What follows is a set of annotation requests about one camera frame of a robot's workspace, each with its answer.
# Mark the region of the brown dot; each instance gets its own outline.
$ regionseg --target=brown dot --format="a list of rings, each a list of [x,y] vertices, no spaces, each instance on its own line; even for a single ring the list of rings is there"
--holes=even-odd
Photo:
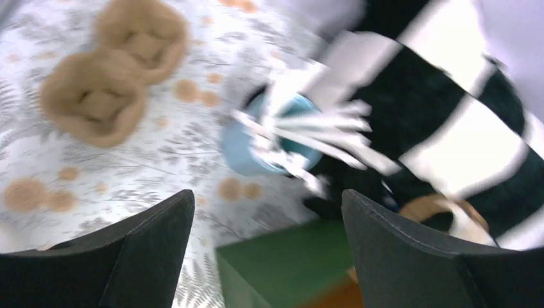
[[[249,200],[257,200],[262,197],[262,186],[257,183],[246,184],[242,193]]]
[[[31,212],[42,205],[46,196],[44,183],[33,178],[21,178],[4,190],[4,204],[10,210]]]
[[[217,193],[227,201],[236,201],[242,194],[242,183],[236,178],[227,178],[221,181]]]
[[[174,91],[176,94],[176,98],[178,98],[180,101],[184,101],[187,103],[195,102],[200,94],[198,90],[198,85],[196,84],[196,82],[190,79],[183,79],[178,81],[175,85]]]
[[[20,57],[19,55],[13,54],[13,55],[9,55],[9,56],[6,58],[6,60],[7,60],[8,62],[14,63],[14,62],[17,62],[17,61],[21,60],[21,57]]]
[[[105,194],[108,191],[108,185],[104,182],[98,183],[94,190],[99,194]]]
[[[205,197],[198,196],[196,197],[196,205],[205,206],[208,204],[208,200]]]
[[[281,59],[282,58],[282,54],[279,52],[279,51],[272,51],[270,53],[270,55],[273,57],[273,58],[276,58],[276,59]]]
[[[233,7],[236,6],[237,0],[219,0],[219,3],[225,6]]]
[[[208,107],[216,107],[220,100],[217,93],[211,91],[202,92],[200,99],[202,100],[202,103]]]
[[[203,24],[213,24],[214,19],[211,16],[203,16],[202,17],[202,23]]]
[[[63,181],[73,181],[78,178],[80,171],[76,167],[65,167],[58,173],[58,178]]]
[[[167,125],[168,125],[168,118],[167,118],[167,117],[159,117],[159,118],[157,119],[157,126],[158,126],[160,129],[165,128]]]
[[[220,83],[221,80],[223,80],[223,75],[218,73],[211,73],[208,75],[207,80],[209,83]]]
[[[78,200],[71,191],[53,191],[46,198],[46,205],[53,212],[67,212],[77,204]]]
[[[39,60],[49,60],[49,59],[53,59],[55,57],[56,57],[56,53],[54,51],[41,53],[41,54],[36,56],[36,58],[38,58]]]
[[[257,13],[257,6],[252,1],[242,0],[239,6],[246,13],[250,13],[250,14]]]

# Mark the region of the white tablecloth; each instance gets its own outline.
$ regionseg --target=white tablecloth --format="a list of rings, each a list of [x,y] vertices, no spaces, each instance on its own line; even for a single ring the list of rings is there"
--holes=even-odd
[[[84,145],[44,120],[37,91],[66,55],[93,48],[92,21],[105,0],[34,0],[0,35],[0,193],[33,177],[71,193],[73,209],[19,213],[0,201],[0,223],[25,248],[48,247],[147,209],[182,189],[197,196],[196,215],[173,307],[224,307],[214,247],[311,219],[302,184],[281,176],[243,178],[218,149],[228,110],[264,81],[265,56],[308,55],[321,40],[300,19],[255,0],[167,0],[189,20],[189,54],[169,80],[151,88],[149,110],[123,145]],[[183,101],[176,84],[193,80],[207,97]],[[231,188],[228,194],[222,190]]]

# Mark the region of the tablecloth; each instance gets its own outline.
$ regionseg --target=tablecloth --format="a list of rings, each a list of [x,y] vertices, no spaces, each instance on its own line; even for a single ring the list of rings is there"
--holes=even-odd
[[[191,25],[189,53],[151,88],[130,139],[98,149],[56,129],[37,102],[63,57],[94,47],[92,22],[106,2],[29,1],[0,35],[0,193],[31,178],[55,197],[50,207],[21,212],[6,207],[4,194],[0,222],[25,248],[46,249],[192,189],[196,214],[173,307],[224,307],[214,247],[313,218],[299,181],[244,178],[225,166],[217,144],[227,113],[265,80],[268,56],[311,55],[321,40],[266,1],[165,0]],[[199,95],[181,90],[189,80]]]

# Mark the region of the table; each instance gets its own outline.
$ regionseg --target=table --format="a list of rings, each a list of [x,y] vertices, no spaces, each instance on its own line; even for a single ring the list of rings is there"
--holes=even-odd
[[[42,182],[55,204],[7,209],[26,249],[46,249],[192,189],[196,214],[173,307],[224,307],[214,247],[312,219],[308,192],[282,176],[243,178],[217,142],[227,113],[261,84],[269,55],[311,55],[321,39],[300,18],[266,1],[166,0],[191,25],[189,54],[172,78],[150,90],[149,110],[123,145],[87,146],[44,120],[38,89],[72,53],[94,47],[92,22],[106,0],[33,0],[0,36],[0,193],[19,178]],[[187,80],[197,98],[179,90]]]

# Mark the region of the black and white checkered fabric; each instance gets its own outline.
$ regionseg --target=black and white checkered fabric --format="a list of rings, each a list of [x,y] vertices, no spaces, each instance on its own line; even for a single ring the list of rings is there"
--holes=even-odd
[[[372,106],[366,136],[385,157],[365,163],[400,206],[439,192],[470,202],[499,244],[538,242],[544,130],[500,66],[482,54],[479,33],[460,29],[477,30],[476,18],[452,13],[466,14],[464,3],[429,1],[396,40],[368,31],[340,38],[323,60],[332,72],[306,95],[323,109],[353,99]],[[324,172],[342,189],[356,189],[369,174]]]

